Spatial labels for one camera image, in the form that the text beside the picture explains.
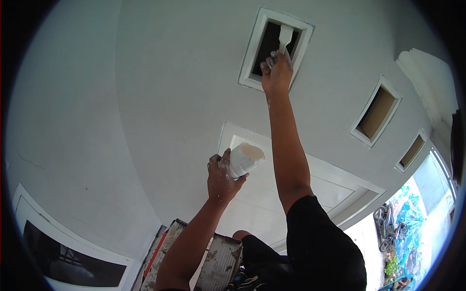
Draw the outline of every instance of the hand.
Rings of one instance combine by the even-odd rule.
[[[288,51],[285,55],[280,52],[271,52],[271,57],[260,63],[262,70],[262,88],[266,96],[288,94],[293,67]]]
[[[207,169],[209,171],[209,178],[207,179],[207,189],[209,191],[209,201],[227,206],[228,203],[235,197],[236,193],[241,189],[249,173],[238,178],[234,181],[227,175],[228,165],[230,162],[231,149],[226,149],[223,157],[213,155]]]

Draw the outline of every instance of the white paintbrush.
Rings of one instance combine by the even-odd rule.
[[[285,54],[285,48],[291,42],[291,38],[293,37],[293,28],[289,27],[288,25],[281,25],[280,28],[280,36],[278,40],[280,41],[279,51],[282,54]]]

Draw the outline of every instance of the raised arm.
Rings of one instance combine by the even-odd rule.
[[[301,197],[312,195],[308,161],[296,130],[295,117],[288,97],[293,70],[289,56],[276,53],[260,64],[262,88],[269,107],[272,130],[275,179],[278,196],[288,214]]]
[[[213,155],[210,158],[207,164],[209,198],[168,249],[158,269],[156,291],[171,288],[190,289],[189,280],[201,262],[207,244],[219,224],[220,217],[249,176],[246,174],[236,181],[227,178],[226,169],[229,158],[230,149],[225,151],[222,158],[219,155]]]

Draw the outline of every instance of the person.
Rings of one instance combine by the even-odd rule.
[[[412,277],[409,278],[409,279],[407,277],[403,277],[403,278],[397,280],[396,282],[385,285],[384,287],[380,288],[379,291],[383,291],[383,290],[401,290],[404,287],[406,287],[407,284],[409,284],[412,280],[413,280]]]
[[[280,256],[247,231],[237,231],[233,238],[243,243],[245,268],[226,290],[310,290],[315,289],[317,282],[324,282],[326,286],[335,284],[339,290],[363,291],[366,269],[361,251],[329,219],[310,187],[308,161],[288,96],[293,75],[288,53],[272,52],[260,67],[269,106],[278,196],[287,217],[288,256]],[[158,270],[156,291],[190,289],[189,281],[222,213],[249,175],[237,181],[227,179],[224,168],[228,166],[229,155],[230,149],[227,149],[222,157],[210,158],[207,164],[209,197],[167,251]]]

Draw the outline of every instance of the black sleeve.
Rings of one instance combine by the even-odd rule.
[[[366,289],[366,269],[361,251],[330,220],[316,196],[296,201],[288,211],[287,225],[288,259],[297,280],[337,280],[342,290]]]

